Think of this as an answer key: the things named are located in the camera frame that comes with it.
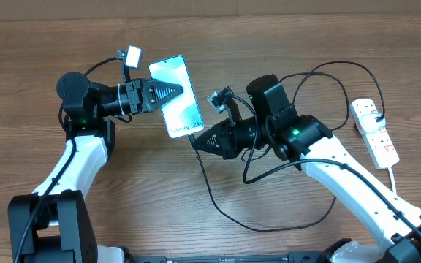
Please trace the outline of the Samsung Galaxy smartphone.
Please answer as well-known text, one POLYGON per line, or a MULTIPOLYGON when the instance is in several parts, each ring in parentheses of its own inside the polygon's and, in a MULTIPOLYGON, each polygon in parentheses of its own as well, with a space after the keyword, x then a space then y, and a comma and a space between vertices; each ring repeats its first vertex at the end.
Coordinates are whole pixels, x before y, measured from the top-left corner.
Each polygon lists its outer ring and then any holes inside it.
POLYGON ((148 66, 153 79, 178 84, 183 93, 162 106, 162 115, 171 138, 178 138, 204 129, 199 105, 182 55, 156 61, 148 66))

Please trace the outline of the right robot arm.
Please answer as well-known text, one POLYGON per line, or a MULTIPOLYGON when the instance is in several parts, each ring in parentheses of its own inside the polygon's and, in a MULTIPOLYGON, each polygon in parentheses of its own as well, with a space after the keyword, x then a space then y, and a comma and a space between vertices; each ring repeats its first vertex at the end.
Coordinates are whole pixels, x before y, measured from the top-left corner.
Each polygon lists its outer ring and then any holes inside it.
POLYGON ((342 239, 318 253, 318 262, 421 262, 421 209, 401 199, 359 164, 311 115, 299 115, 275 75, 247 85, 244 102, 252 115, 242 119, 242 99, 230 88, 212 94, 209 102, 228 118, 198 137, 196 152, 233 159, 242 150, 267 147, 282 167, 295 167, 328 188, 365 226, 374 245, 342 239))

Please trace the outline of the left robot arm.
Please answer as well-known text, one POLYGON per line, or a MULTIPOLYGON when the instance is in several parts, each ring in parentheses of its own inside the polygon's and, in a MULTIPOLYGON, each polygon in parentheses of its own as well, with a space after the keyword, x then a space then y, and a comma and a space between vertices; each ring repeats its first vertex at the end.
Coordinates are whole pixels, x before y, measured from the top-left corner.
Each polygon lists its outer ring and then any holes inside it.
POLYGON ((131 262, 125 247, 96 241, 86 197, 115 147, 114 117, 151 113, 183 93, 179 84, 138 78, 117 87, 68 72, 56 90, 66 134, 62 157, 31 194, 8 205, 14 262, 131 262))

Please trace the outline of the white charger adapter plug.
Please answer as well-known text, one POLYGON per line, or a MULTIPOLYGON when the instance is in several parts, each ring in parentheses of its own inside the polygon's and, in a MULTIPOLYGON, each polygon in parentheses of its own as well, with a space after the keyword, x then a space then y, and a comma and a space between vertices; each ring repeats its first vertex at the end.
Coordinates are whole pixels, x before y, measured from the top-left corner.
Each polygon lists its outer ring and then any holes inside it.
POLYGON ((386 120, 381 113, 369 113, 361 115, 358 119, 361 134, 370 134, 381 130, 386 126, 386 120))

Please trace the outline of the white power strip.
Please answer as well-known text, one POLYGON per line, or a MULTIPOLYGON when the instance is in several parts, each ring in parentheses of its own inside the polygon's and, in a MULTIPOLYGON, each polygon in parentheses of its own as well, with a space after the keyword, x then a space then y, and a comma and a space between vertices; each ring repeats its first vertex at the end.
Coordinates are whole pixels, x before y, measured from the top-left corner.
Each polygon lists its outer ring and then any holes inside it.
MULTIPOLYGON (((379 113, 372 99, 354 100, 350 104, 350 111, 358 130, 358 119, 361 115, 379 113)), ((361 136, 376 169, 389 169, 400 161, 386 127, 361 136)))

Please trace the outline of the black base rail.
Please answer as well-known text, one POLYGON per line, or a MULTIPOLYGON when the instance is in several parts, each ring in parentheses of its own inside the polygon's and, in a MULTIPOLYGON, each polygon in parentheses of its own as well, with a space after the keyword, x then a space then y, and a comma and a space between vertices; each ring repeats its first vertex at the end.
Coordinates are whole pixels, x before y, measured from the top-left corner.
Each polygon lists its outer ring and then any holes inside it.
POLYGON ((127 263, 322 263, 322 262, 380 262, 380 259, 328 259, 327 253, 320 251, 290 252, 286 255, 262 256, 202 256, 178 257, 132 256, 126 257, 127 263))

